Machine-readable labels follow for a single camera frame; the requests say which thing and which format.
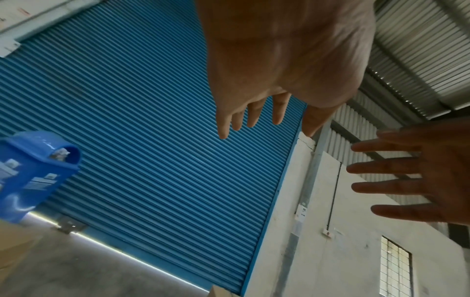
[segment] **skin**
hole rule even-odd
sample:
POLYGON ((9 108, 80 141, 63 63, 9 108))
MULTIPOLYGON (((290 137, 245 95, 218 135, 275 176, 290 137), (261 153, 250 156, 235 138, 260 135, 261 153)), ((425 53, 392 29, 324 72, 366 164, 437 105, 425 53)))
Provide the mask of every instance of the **skin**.
POLYGON ((219 137, 258 121, 273 96, 280 124, 292 95, 312 136, 354 96, 375 32, 373 0, 197 0, 219 137))
POLYGON ((352 146, 355 152, 420 152, 419 157, 386 159, 348 166, 350 173, 416 174, 422 179, 355 183, 358 193, 425 195, 431 203, 375 205, 372 212, 387 218, 470 225, 470 118, 430 122, 381 131, 378 139, 352 146))

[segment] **concrete floor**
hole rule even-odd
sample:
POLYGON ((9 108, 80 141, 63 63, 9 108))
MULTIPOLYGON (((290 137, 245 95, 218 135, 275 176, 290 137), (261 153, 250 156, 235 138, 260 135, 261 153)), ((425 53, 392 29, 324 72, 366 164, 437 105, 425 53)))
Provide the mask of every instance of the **concrete floor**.
POLYGON ((206 297, 208 292, 51 225, 22 222, 43 235, 0 287, 0 297, 206 297))

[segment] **label on bin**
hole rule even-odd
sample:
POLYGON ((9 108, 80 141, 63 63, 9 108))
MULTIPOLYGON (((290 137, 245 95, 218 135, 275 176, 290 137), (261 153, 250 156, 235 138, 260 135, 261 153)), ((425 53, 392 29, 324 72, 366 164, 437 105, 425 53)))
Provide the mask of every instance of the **label on bin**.
POLYGON ((17 175, 18 171, 15 168, 18 166, 20 163, 14 159, 8 159, 5 163, 0 162, 0 180, 17 175))
POLYGON ((24 186, 24 189, 45 191, 49 186, 57 182, 54 180, 57 176, 56 174, 49 173, 44 178, 34 177, 24 186))

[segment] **dustbin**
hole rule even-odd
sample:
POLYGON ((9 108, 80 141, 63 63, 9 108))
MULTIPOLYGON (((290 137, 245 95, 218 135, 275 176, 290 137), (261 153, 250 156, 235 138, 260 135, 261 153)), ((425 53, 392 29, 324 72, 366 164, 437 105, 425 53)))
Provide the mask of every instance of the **dustbin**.
POLYGON ((19 132, 0 139, 0 219, 18 223, 78 172, 78 147, 52 132, 19 132))

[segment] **bin lid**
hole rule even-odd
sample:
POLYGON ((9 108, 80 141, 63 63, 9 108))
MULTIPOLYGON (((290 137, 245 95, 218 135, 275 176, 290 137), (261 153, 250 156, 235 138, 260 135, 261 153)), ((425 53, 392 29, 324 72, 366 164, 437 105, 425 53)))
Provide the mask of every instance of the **bin lid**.
POLYGON ((7 137, 6 141, 42 162, 57 166, 77 168, 82 159, 80 149, 76 145, 65 141, 65 139, 53 132, 18 132, 11 137, 7 137), (54 152, 62 148, 69 151, 65 161, 50 158, 54 152))

